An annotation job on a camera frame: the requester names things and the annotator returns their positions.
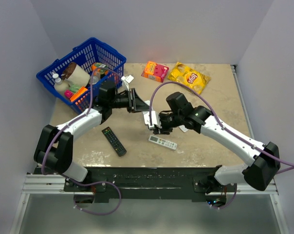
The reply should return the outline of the white battery cover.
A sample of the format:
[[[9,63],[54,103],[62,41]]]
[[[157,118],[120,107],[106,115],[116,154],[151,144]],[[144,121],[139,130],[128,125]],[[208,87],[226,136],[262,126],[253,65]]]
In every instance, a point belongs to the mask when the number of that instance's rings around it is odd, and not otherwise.
[[[188,131],[188,129],[187,129],[184,125],[179,126],[179,128],[180,128],[184,133],[186,133],[186,132]]]

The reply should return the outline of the small white remote control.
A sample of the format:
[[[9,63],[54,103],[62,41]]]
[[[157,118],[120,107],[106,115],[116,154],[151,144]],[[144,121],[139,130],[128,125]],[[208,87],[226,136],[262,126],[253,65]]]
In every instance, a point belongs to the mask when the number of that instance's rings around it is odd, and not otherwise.
[[[150,100],[146,100],[145,104],[147,104],[148,106],[150,106]],[[149,117],[149,110],[147,111],[142,111],[143,114],[143,118],[144,118],[144,123],[145,124],[150,124],[150,117]]]

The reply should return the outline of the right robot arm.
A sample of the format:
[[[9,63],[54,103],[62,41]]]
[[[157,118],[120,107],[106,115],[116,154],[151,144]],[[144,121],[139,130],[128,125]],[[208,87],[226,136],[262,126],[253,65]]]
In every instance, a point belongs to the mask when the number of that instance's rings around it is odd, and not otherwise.
[[[154,134],[168,135],[173,128],[184,126],[209,137],[236,154],[244,163],[236,166],[216,166],[198,183],[207,192],[220,191],[225,185],[243,183],[265,191],[280,169],[279,149],[272,142],[256,141],[221,121],[215,113],[203,107],[193,107],[184,94],[175,92],[166,98],[169,111],[149,112],[148,128]]]

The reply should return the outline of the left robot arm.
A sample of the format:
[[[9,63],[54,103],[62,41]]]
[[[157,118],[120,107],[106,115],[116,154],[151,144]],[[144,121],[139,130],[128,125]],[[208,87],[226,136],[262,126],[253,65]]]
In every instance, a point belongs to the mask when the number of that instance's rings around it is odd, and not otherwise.
[[[88,170],[73,162],[74,141],[88,130],[104,123],[112,114],[112,109],[125,108],[129,113],[149,110],[136,93],[134,88],[117,93],[112,81],[101,83],[97,98],[90,109],[74,119],[58,125],[46,125],[41,132],[34,161],[75,180],[75,186],[81,191],[87,191],[92,186],[92,179],[87,176]]]

